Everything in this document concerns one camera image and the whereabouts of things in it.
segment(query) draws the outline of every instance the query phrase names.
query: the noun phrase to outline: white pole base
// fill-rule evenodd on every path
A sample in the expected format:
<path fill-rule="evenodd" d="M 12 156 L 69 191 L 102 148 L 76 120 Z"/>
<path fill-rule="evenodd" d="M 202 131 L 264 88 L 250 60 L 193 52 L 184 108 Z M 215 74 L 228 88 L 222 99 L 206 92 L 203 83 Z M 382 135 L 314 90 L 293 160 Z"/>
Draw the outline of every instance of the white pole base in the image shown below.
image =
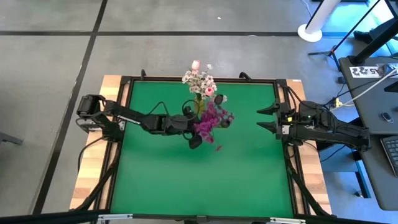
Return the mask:
<path fill-rule="evenodd" d="M 313 32 L 312 34 L 308 34 L 305 32 L 305 27 L 307 25 L 303 24 L 298 28 L 298 35 L 308 42 L 318 42 L 322 38 L 322 31 L 318 30 Z"/>

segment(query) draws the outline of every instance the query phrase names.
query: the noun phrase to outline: wooden table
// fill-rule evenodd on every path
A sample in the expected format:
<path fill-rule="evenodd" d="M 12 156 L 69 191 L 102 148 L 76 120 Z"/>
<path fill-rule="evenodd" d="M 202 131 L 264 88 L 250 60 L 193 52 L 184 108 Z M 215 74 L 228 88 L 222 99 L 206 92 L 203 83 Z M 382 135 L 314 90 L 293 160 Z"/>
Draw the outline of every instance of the wooden table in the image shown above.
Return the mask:
<path fill-rule="evenodd" d="M 116 101 L 119 92 L 119 86 L 121 81 L 120 75 L 105 75 L 100 90 L 100 95 L 103 95 L 107 100 Z M 298 96 L 304 100 L 304 89 L 300 80 L 287 80 L 288 86 L 298 94 Z M 127 98 L 127 86 L 123 90 L 123 96 L 121 98 L 121 104 L 126 103 Z M 283 99 L 283 91 L 279 90 L 280 98 Z M 87 139 L 87 144 L 100 138 L 102 135 L 101 131 L 90 132 Z M 101 173 L 101 168 L 104 161 L 104 154 L 106 149 L 107 141 L 98 141 L 96 144 L 89 147 L 81 161 L 80 171 L 76 180 L 75 189 L 73 192 L 72 201 L 70 208 L 76 208 L 79 206 L 84 199 L 90 194 L 95 185 L 98 183 Z M 113 160 L 113 155 L 116 150 L 117 143 L 112 143 L 110 161 Z M 323 172 L 318 156 L 318 152 L 310 145 L 304 144 L 299 147 L 300 160 L 302 163 L 302 171 L 304 176 L 305 185 L 315 198 L 315 200 L 322 206 L 322 208 L 331 213 L 330 203 L 328 194 L 326 191 L 325 180 L 323 179 Z M 300 189 L 295 185 L 295 194 L 297 199 L 297 210 L 298 213 L 304 214 L 304 206 L 302 203 L 302 195 Z M 109 181 L 104 186 L 99 208 L 105 208 L 105 201 L 107 198 L 107 192 L 109 189 Z"/>

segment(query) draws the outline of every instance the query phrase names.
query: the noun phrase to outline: concrete floor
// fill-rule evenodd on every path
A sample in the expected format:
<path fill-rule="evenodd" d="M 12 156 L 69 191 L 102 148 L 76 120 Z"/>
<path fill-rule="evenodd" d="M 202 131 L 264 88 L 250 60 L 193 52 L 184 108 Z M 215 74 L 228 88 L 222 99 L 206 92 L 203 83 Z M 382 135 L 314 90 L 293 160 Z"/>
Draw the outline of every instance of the concrete floor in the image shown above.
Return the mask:
<path fill-rule="evenodd" d="M 317 3 L 307 1 L 314 12 Z M 92 31 L 101 2 L 4 0 L 0 2 L 0 31 Z M 362 3 L 341 3 L 323 31 L 350 30 L 367 8 Z M 346 12 L 352 16 L 342 21 Z M 309 18 L 300 0 L 109 0 L 99 30 L 295 32 Z M 375 24 L 368 16 L 358 29 L 370 29 Z M 22 146 L 0 144 L 0 216 L 30 212 L 89 38 L 0 35 L 0 131 L 25 140 Z M 307 54 L 329 50 L 339 41 L 340 37 L 308 43 L 299 37 L 100 36 L 96 38 L 80 96 L 99 92 L 103 75 L 138 75 L 144 68 L 148 75 L 182 76 L 192 60 L 200 59 L 213 64 L 213 72 L 219 77 L 237 77 L 245 71 L 256 78 L 301 79 L 308 100 L 326 102 L 340 90 L 335 82 L 340 74 L 332 59 Z M 364 46 L 348 39 L 337 56 L 355 54 Z M 383 47 L 375 56 L 389 54 Z M 349 119 L 342 117 L 343 110 L 356 116 L 354 108 L 336 110 L 341 119 Z M 85 141 L 86 134 L 72 122 L 44 212 L 68 210 L 77 157 Z M 380 222 L 393 222 L 397 217 L 397 212 L 381 211 L 375 199 L 356 198 L 339 187 L 355 179 L 336 178 L 334 174 L 325 174 L 325 179 L 335 215 Z M 351 204 L 366 206 L 361 206 L 361 213 L 357 206 L 342 206 Z"/>

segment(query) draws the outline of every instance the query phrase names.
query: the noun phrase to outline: green table surface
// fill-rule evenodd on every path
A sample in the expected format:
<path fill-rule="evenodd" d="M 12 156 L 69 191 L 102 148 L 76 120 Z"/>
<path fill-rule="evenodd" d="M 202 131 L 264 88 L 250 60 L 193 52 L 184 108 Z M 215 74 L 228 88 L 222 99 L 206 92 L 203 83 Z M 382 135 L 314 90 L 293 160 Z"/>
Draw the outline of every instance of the green table surface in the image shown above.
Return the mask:
<path fill-rule="evenodd" d="M 112 213 L 293 217 L 282 143 L 256 124 L 274 119 L 256 113 L 275 101 L 274 87 L 218 83 L 217 93 L 228 97 L 223 107 L 235 115 L 228 129 L 214 131 L 223 146 L 218 152 L 216 144 L 192 150 L 182 136 L 127 124 Z M 182 114 L 193 98 L 182 83 L 134 82 L 130 108 L 147 113 L 164 101 L 170 114 Z"/>

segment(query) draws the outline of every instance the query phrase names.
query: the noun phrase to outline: keyboard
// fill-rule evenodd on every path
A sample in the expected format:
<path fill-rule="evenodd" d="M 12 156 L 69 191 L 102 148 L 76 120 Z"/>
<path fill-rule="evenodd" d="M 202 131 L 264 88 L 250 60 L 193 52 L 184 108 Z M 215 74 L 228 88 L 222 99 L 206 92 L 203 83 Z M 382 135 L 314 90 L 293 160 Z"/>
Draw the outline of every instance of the keyboard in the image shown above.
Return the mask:
<path fill-rule="evenodd" d="M 394 175 L 398 177 L 398 136 L 382 138 L 380 141 L 387 154 L 392 171 Z"/>

